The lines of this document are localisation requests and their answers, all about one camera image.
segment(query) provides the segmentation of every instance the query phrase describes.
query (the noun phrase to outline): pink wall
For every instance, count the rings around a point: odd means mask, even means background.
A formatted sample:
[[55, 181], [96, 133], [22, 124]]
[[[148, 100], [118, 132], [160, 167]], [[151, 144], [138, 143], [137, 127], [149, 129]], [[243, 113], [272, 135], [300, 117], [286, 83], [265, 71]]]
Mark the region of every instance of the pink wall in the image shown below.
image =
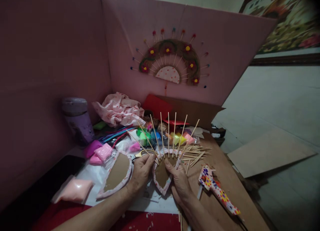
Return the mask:
[[61, 98], [103, 101], [111, 85], [100, 0], [1, 0], [0, 10], [1, 210], [73, 145]]
[[200, 63], [210, 64], [210, 68], [201, 70], [201, 74], [210, 76], [202, 77], [198, 87], [168, 82], [167, 96], [221, 106], [276, 23], [266, 18], [157, 0], [102, 1], [113, 91], [140, 102], [149, 93], [165, 95], [166, 81], [130, 70], [130, 66], [137, 69], [139, 65], [132, 56], [142, 58], [135, 48], [145, 53], [147, 46], [143, 40], [152, 45], [153, 30], [159, 34], [164, 28], [165, 37], [170, 38], [175, 27], [180, 38], [185, 29], [183, 40], [188, 42], [196, 33], [193, 48], [199, 56], [209, 52]]

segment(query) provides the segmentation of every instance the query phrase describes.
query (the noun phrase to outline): pink trim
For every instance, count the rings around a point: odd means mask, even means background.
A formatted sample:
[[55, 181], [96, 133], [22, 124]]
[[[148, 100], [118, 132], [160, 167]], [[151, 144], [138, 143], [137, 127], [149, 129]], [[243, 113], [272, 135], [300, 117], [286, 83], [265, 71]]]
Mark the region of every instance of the pink trim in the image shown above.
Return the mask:
[[[180, 155], [180, 154], [181, 154], [181, 151], [178, 153], [178, 151], [175, 150], [174, 154], [179, 154], [179, 155]], [[183, 157], [183, 155], [177, 160], [177, 163], [176, 163], [176, 165], [174, 166], [175, 169], [178, 168], [178, 166], [179, 166], [179, 164], [180, 164], [180, 162], [181, 162], [181, 158], [182, 158], [182, 157]], [[169, 178], [168, 178], [168, 180], [167, 180], [164, 188], [162, 188], [162, 187], [159, 185], [158, 181], [156, 180], [155, 170], [156, 170], [157, 166], [158, 166], [157, 163], [154, 163], [153, 169], [152, 169], [153, 181], [154, 181], [154, 183], [156, 184], [156, 186], [157, 186], [158, 190], [160, 191], [160, 193], [161, 193], [163, 196], [165, 196], [166, 193], [167, 193], [167, 190], [168, 190], [168, 188], [169, 188], [169, 186], [170, 186], [170, 184], [171, 184], [172, 174], [169, 176]]]
[[[110, 171], [113, 168], [113, 166], [114, 166], [114, 164], [115, 164], [115, 162], [116, 162], [116, 160], [117, 160], [117, 158], [118, 158], [120, 153], [126, 155], [128, 157], [128, 159], [129, 159], [129, 168], [128, 168], [127, 175], [124, 177], [124, 179], [121, 181], [121, 183], [119, 183], [114, 189], [108, 190], [107, 192], [104, 192], [104, 187], [106, 186], [106, 182], [107, 182], [108, 176], [110, 174]], [[107, 174], [105, 180], [103, 181], [103, 184], [102, 184], [102, 187], [101, 187], [100, 191], [98, 192], [97, 199], [99, 199], [99, 198], [107, 198], [110, 195], [114, 194], [115, 192], [119, 191], [127, 183], [128, 179], [130, 177], [131, 171], [132, 171], [132, 159], [131, 159], [131, 156], [127, 155], [123, 151], [119, 151], [116, 154], [116, 156], [114, 158], [114, 161], [113, 161], [111, 167], [108, 170], [108, 174]]]

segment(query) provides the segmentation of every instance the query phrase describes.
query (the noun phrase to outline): table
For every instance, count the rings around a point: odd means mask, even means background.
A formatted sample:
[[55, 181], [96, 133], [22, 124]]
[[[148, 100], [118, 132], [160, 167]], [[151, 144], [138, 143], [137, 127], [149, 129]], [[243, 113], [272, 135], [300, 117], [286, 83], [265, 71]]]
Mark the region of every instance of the table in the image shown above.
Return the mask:
[[[212, 155], [208, 155], [204, 160], [198, 161], [188, 170], [187, 176], [194, 194], [197, 195], [199, 191], [198, 178], [202, 168], [201, 165], [207, 163], [216, 169], [215, 174], [218, 176], [221, 188], [226, 192], [230, 201], [240, 210], [240, 217], [245, 220], [244, 224], [247, 229], [249, 231], [269, 230], [267, 224], [264, 222], [249, 194], [243, 187], [231, 165], [228, 163], [227, 158], [214, 138], [209, 133], [203, 133], [203, 136], [204, 139], [200, 139], [200, 144], [204, 147], [212, 148], [212, 150], [208, 151]], [[209, 195], [203, 191], [200, 202], [219, 222], [224, 230], [243, 230], [241, 226], [229, 216], [213, 194]], [[182, 219], [183, 230], [187, 230], [188, 224], [184, 217]]]

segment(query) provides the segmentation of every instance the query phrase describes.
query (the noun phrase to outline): painting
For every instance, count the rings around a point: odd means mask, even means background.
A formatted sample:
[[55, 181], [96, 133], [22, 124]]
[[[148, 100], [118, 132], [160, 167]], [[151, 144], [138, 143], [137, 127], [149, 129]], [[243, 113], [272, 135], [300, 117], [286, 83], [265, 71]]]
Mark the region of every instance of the painting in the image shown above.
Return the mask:
[[312, 0], [245, 0], [240, 13], [278, 20], [251, 65], [319, 64], [319, 14]]

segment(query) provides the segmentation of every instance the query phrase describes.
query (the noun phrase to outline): black object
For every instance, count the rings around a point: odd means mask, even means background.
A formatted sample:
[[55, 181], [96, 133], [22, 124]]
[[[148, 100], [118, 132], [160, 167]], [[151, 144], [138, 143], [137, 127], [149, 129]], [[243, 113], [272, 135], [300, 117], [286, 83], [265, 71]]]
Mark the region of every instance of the black object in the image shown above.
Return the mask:
[[1, 227], [10, 230], [31, 230], [32, 225], [50, 205], [53, 195], [70, 175], [84, 166], [85, 159], [67, 155], [23, 192], [0, 214]]

